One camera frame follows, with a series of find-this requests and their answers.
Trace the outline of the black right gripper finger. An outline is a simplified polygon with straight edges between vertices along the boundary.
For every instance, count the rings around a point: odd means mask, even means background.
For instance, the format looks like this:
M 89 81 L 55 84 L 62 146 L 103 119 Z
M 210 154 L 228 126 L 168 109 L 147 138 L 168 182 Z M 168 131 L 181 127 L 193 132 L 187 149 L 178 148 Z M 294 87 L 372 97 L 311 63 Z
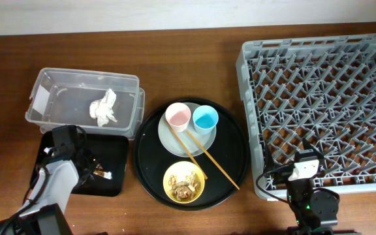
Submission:
M 272 152 L 270 151 L 269 145 L 265 145 L 265 170 L 272 170 L 275 165 L 274 165 L 274 159 L 272 157 Z
M 304 147 L 304 153 L 306 157 L 315 156 L 318 160 L 324 159 L 324 155 L 321 152 L 319 152 L 315 147 L 313 147 L 311 143 L 308 142 L 305 138 L 302 140 L 302 144 Z

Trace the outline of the yellow bowl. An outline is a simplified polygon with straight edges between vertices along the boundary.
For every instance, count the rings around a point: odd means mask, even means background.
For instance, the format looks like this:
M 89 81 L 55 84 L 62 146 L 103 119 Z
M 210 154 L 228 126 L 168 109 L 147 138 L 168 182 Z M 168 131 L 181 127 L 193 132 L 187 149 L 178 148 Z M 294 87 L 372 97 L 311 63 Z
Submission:
M 194 163 L 180 161 L 171 165 L 163 176 L 163 189 L 170 200 L 188 204 L 200 198 L 206 177 Z

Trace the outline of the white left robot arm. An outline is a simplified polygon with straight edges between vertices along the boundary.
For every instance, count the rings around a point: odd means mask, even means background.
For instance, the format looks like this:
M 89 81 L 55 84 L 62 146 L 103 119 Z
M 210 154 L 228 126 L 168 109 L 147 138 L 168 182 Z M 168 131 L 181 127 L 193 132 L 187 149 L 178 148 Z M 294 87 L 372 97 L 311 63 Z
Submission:
M 22 207 L 0 221 L 0 234 L 71 234 L 64 216 L 67 202 L 73 189 L 81 186 L 98 164 L 99 158 L 86 148 L 50 148 Z

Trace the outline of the gold snack wrapper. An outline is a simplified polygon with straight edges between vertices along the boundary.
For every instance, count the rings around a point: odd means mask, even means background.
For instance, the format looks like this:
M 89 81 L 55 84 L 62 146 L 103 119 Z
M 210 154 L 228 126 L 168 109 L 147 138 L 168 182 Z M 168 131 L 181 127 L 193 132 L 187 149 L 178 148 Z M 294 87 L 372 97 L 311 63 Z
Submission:
M 108 179 L 108 180 L 112 179 L 112 173 L 105 171 L 100 163 L 95 167 L 93 173 L 94 173 L 94 175 L 103 177 L 103 178 Z

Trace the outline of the food scraps pile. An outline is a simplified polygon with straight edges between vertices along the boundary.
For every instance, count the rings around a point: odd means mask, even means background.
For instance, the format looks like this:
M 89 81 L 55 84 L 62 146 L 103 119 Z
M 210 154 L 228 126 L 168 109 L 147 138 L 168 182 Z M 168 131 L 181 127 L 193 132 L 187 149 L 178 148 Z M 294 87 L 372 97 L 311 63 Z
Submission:
M 195 172 L 182 177 L 171 175 L 168 179 L 171 195 L 178 201 L 193 199 L 200 192 L 200 181 Z

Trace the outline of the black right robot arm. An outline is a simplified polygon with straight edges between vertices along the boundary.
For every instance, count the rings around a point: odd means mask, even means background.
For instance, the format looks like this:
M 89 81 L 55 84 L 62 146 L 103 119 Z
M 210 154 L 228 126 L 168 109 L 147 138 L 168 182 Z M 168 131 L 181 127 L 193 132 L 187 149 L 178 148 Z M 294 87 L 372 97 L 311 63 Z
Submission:
M 304 148 L 294 153 L 294 160 L 280 166 L 274 163 L 269 145 L 265 145 L 265 168 L 260 176 L 272 177 L 276 185 L 284 184 L 287 187 L 286 199 L 282 200 L 265 189 L 261 191 L 288 204 L 294 213 L 297 225 L 288 227 L 287 234 L 334 234 L 332 227 L 338 224 L 339 194 L 312 186 L 311 181 L 321 173 L 325 158 L 307 140 L 302 144 Z

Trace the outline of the white tissue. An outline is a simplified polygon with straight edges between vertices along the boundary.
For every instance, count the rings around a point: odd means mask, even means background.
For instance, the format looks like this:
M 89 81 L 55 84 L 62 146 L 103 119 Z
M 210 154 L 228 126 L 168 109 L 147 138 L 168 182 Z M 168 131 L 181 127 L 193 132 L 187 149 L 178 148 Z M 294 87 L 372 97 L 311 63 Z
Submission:
M 102 99 L 93 101 L 89 106 L 89 115 L 97 120 L 97 125 L 103 127 L 109 121 L 117 122 L 114 117 L 113 105 L 116 101 L 116 94 L 108 89 Z

